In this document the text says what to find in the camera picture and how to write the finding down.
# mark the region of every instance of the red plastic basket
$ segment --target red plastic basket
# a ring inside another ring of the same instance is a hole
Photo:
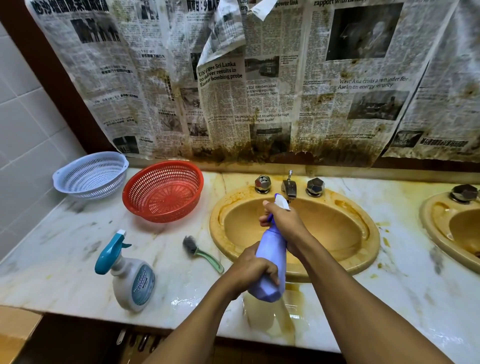
[[[204,186],[200,169],[181,160],[160,162],[135,174],[123,189],[123,204],[152,222],[172,222],[197,206]]]

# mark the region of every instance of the green brush handle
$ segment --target green brush handle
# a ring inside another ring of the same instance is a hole
[[[200,255],[204,257],[206,260],[208,260],[210,264],[213,266],[213,268],[217,270],[218,273],[222,274],[225,271],[225,269],[223,268],[223,265],[221,265],[220,262],[215,258],[213,258],[213,256],[211,256],[209,253],[204,252],[201,249],[197,249],[197,251],[195,252],[195,255]]]

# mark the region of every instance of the forearm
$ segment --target forearm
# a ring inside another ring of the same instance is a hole
[[[451,364],[408,321],[353,279],[313,236],[302,236],[297,248],[349,364]]]
[[[219,279],[144,364],[204,364],[231,298],[225,282]]]

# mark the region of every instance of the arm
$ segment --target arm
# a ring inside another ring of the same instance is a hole
[[[306,229],[295,210],[264,202],[303,264],[349,364],[452,364],[407,320],[358,283]],[[260,217],[267,226],[267,215]]]
[[[230,301],[235,300],[262,274],[278,284],[277,267],[257,258],[259,242],[238,257],[230,269],[210,288],[192,313],[145,360],[144,364],[204,364],[212,349],[220,320]]]

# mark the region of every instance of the yellow sink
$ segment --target yellow sink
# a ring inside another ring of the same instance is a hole
[[[246,186],[227,194],[215,205],[210,216],[210,234],[228,259],[234,261],[245,247],[260,240],[265,231],[258,222],[264,213],[262,201],[273,201],[275,193],[281,193],[280,184],[272,185],[267,194]],[[378,228],[353,201],[330,190],[314,198],[299,188],[290,205],[312,235],[351,274],[363,271],[375,260],[380,248]],[[287,281],[310,282],[303,265],[290,253]]]
[[[463,205],[450,193],[436,194],[420,208],[420,220],[431,239],[457,262],[480,273],[480,202]]]

